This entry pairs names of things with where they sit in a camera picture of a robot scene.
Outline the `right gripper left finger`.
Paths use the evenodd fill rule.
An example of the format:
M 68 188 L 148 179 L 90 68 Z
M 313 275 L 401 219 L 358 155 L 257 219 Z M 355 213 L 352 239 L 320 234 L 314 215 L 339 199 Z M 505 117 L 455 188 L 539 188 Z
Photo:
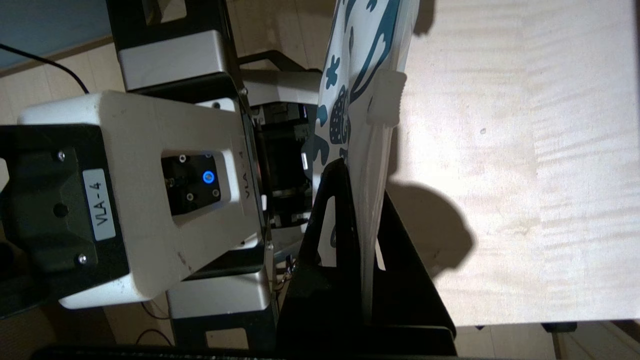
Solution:
M 334 268 L 317 262 L 329 200 L 335 202 Z M 278 355 L 295 360 L 361 360 L 361 247 L 348 167 L 330 162 L 321 175 L 310 221 L 278 322 Z

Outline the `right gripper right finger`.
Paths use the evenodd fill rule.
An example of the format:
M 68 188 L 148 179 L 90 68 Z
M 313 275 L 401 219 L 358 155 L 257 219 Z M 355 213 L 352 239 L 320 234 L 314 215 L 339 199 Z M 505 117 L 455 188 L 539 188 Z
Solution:
M 388 193 L 377 241 L 385 269 L 375 269 L 372 323 L 421 332 L 427 341 L 453 343 L 455 325 Z

